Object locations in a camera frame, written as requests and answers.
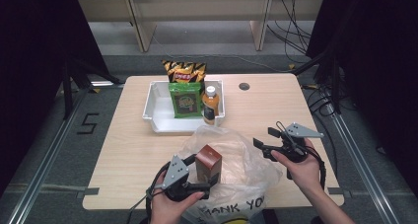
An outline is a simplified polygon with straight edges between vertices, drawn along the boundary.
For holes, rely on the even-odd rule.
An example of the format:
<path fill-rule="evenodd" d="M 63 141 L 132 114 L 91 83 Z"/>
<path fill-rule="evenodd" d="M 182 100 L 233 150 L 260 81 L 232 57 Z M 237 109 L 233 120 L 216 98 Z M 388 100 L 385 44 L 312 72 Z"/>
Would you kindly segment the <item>green snack packet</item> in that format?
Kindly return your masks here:
<path fill-rule="evenodd" d="M 175 118 L 201 116 L 199 83 L 169 83 Z"/>

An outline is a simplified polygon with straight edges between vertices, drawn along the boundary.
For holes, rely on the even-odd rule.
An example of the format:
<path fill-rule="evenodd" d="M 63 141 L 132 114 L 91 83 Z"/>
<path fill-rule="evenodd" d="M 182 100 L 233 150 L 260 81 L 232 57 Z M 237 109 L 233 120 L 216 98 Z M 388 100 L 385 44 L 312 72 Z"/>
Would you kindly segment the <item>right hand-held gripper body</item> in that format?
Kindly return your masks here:
<path fill-rule="evenodd" d="M 283 154 L 292 162 L 303 162 L 308 157 L 308 151 L 305 139 L 306 138 L 322 138 L 323 134 L 307 128 L 298 123 L 291 123 L 284 129 L 277 129 L 281 132 L 281 139 L 283 145 L 281 147 L 275 147 L 265 145 L 263 156 L 276 162 L 276 159 L 271 155 L 272 151 L 277 151 Z"/>

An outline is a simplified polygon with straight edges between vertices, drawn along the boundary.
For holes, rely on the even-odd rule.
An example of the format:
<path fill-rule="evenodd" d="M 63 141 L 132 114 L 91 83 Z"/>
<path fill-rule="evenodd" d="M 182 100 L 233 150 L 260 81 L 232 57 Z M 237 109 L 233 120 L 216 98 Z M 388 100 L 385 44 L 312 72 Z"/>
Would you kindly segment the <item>pale wooden desk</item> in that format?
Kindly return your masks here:
<path fill-rule="evenodd" d="M 285 21 L 292 7 L 300 21 L 314 21 L 323 0 L 78 0 L 89 22 L 129 22 L 146 52 L 159 22 L 248 21 L 262 50 L 269 21 Z"/>

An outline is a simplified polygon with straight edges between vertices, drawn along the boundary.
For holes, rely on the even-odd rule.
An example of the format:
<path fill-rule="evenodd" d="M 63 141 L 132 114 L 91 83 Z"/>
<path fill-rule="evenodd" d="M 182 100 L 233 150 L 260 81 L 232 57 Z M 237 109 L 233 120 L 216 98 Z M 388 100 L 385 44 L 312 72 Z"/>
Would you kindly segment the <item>black metal stand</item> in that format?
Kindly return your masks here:
<path fill-rule="evenodd" d="M 336 54 L 329 49 L 320 53 L 302 66 L 293 69 L 292 74 L 298 76 L 308 69 L 318 66 L 316 73 L 314 74 L 314 80 L 319 83 L 330 82 L 331 84 L 331 102 L 337 113 L 340 113 L 339 106 L 339 65 Z"/>
<path fill-rule="evenodd" d="M 94 67 L 93 65 L 83 61 L 79 58 L 70 57 L 66 60 L 62 67 L 62 86 L 64 91 L 64 118 L 67 119 L 73 110 L 73 96 L 71 81 L 74 81 L 79 89 L 88 89 L 93 83 L 89 79 L 89 74 L 98 75 L 109 82 L 120 85 L 122 81 L 109 73 Z"/>

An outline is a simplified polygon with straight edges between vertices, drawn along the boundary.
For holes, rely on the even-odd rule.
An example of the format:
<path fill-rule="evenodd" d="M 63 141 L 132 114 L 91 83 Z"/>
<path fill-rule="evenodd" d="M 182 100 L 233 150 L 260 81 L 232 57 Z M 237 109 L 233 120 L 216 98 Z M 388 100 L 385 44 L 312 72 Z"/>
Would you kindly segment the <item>metal floor rail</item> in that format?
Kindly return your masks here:
<path fill-rule="evenodd" d="M 354 136 L 348 128 L 345 120 L 341 114 L 335 114 L 332 116 L 334 126 L 339 132 L 343 143 L 365 185 L 370 198 L 372 199 L 380 217 L 384 224 L 400 224 L 399 219 L 390 203 L 388 197 L 383 192 L 382 187 L 378 183 L 374 176 L 369 164 L 365 160 L 358 147 Z"/>
<path fill-rule="evenodd" d="M 45 151 L 41 162 L 35 169 L 35 173 L 30 181 L 22 186 L 23 192 L 18 200 L 17 204 L 12 211 L 7 224 L 24 224 L 31 209 L 35 203 L 35 200 L 41 190 L 56 157 L 67 137 L 68 131 L 74 121 L 77 110 L 88 94 L 88 89 L 80 89 L 76 93 L 70 91 L 68 100 L 70 101 L 70 110 L 65 112 L 64 116 L 60 120 L 58 128 L 53 135 L 52 141 L 49 143 L 47 150 Z"/>

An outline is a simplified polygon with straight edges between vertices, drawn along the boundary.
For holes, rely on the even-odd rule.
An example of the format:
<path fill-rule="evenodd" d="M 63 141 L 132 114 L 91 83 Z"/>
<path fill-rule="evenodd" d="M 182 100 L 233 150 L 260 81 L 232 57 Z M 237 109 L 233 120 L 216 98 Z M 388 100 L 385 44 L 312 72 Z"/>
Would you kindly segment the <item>clear plastic bag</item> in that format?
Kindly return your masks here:
<path fill-rule="evenodd" d="M 210 189 L 207 199 L 198 201 L 182 214 L 185 224 L 263 224 L 266 192 L 276 186 L 281 169 L 265 159 L 248 139 L 238 132 L 203 125 L 183 142 L 178 155 L 185 158 L 210 146 L 222 156 L 220 182 Z"/>

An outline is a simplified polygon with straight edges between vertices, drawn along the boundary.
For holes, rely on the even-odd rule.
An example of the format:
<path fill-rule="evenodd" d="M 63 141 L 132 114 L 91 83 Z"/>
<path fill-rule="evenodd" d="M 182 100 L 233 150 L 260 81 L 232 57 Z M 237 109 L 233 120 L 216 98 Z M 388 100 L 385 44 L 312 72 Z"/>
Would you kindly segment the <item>yellow black chip bag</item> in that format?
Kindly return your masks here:
<path fill-rule="evenodd" d="M 206 76 L 205 63 L 163 60 L 162 64 L 171 83 L 203 82 Z"/>

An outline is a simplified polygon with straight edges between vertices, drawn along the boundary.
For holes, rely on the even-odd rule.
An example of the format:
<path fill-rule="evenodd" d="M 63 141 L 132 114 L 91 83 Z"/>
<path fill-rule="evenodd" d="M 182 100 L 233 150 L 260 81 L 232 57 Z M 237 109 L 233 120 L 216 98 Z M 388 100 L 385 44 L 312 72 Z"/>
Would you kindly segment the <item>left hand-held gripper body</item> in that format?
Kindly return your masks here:
<path fill-rule="evenodd" d="M 204 192 L 202 199 L 208 199 L 209 190 L 191 190 L 188 186 L 189 169 L 183 163 L 184 159 L 174 155 L 169 162 L 166 176 L 161 184 L 161 189 L 166 196 L 172 201 L 183 201 L 195 192 Z"/>

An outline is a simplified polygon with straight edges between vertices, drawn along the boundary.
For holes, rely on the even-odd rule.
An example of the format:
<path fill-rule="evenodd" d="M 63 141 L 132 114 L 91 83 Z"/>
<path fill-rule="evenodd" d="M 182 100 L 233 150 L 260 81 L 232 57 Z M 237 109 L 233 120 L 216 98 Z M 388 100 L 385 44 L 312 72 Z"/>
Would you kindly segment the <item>person's right hand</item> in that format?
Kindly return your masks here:
<path fill-rule="evenodd" d="M 313 155 L 309 155 L 301 163 L 294 163 L 277 151 L 272 151 L 271 155 L 288 169 L 294 183 L 303 194 L 310 195 L 323 192 L 319 181 L 319 163 Z"/>

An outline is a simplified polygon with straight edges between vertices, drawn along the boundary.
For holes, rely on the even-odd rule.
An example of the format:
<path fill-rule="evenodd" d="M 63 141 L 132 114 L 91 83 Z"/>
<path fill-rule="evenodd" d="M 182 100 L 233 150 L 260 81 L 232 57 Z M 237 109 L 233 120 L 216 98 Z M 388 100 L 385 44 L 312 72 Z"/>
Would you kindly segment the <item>grey floor tape strip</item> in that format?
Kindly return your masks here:
<path fill-rule="evenodd" d="M 10 184 L 6 187 L 7 192 L 23 192 L 30 188 L 29 184 Z M 54 185 L 46 184 L 41 185 L 38 188 L 42 192 L 75 192 L 77 195 L 98 195 L 98 187 L 79 187 L 79 186 L 65 186 L 65 185 Z"/>

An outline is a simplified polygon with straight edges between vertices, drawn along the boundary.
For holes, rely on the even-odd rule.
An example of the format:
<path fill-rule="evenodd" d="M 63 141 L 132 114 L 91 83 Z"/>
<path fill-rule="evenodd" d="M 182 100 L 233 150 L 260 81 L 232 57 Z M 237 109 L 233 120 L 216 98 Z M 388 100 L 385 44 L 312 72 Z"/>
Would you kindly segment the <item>orange drink bottle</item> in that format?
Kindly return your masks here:
<path fill-rule="evenodd" d="M 215 117 L 219 114 L 219 96 L 214 86 L 207 86 L 202 97 L 204 121 L 210 125 L 215 124 Z"/>

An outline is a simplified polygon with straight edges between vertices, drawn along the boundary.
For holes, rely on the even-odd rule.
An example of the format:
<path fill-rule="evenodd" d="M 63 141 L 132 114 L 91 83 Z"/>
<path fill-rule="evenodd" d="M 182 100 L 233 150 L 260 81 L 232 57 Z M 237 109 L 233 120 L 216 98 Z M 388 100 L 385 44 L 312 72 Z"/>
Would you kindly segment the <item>black curtain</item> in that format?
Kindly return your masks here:
<path fill-rule="evenodd" d="M 78 0 L 0 0 L 0 194 L 63 81 L 108 73 Z"/>
<path fill-rule="evenodd" d="M 308 56 L 319 55 L 355 0 L 323 0 Z M 362 0 L 338 61 L 360 112 L 418 197 L 418 0 Z"/>

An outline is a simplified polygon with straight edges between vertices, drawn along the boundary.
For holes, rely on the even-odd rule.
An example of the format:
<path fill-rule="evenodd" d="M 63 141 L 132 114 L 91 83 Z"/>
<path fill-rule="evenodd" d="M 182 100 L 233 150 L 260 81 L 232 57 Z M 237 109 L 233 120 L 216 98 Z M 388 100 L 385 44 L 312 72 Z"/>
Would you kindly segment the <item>person's left hand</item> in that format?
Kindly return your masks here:
<path fill-rule="evenodd" d="M 160 189 L 155 189 L 151 202 L 150 224 L 178 224 L 183 212 L 194 205 L 204 195 L 204 192 L 195 192 L 185 200 L 176 202 L 170 200 Z"/>

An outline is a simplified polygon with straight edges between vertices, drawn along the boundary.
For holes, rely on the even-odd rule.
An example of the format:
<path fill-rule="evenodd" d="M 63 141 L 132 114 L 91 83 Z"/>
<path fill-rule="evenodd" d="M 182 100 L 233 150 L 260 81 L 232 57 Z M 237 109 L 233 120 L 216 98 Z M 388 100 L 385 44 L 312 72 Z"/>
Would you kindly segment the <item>white plastic tray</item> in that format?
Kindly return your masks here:
<path fill-rule="evenodd" d="M 147 101 L 143 110 L 143 119 L 151 123 L 157 133 L 192 133 L 199 126 L 205 125 L 203 106 L 201 102 L 201 116 L 175 118 L 172 98 L 167 81 L 152 81 L 149 86 Z M 215 117 L 215 125 L 219 126 L 225 117 L 224 87 L 222 80 L 206 80 L 200 84 L 200 96 L 207 86 L 214 86 L 219 96 L 219 114 Z"/>

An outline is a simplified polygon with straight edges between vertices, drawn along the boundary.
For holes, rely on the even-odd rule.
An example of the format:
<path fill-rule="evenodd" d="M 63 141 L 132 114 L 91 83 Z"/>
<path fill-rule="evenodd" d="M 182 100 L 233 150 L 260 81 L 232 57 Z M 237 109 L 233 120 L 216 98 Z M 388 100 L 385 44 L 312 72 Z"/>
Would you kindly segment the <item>brown snack box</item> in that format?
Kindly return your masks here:
<path fill-rule="evenodd" d="M 195 156 L 197 179 L 208 182 L 222 171 L 222 155 L 210 145 L 205 145 Z"/>

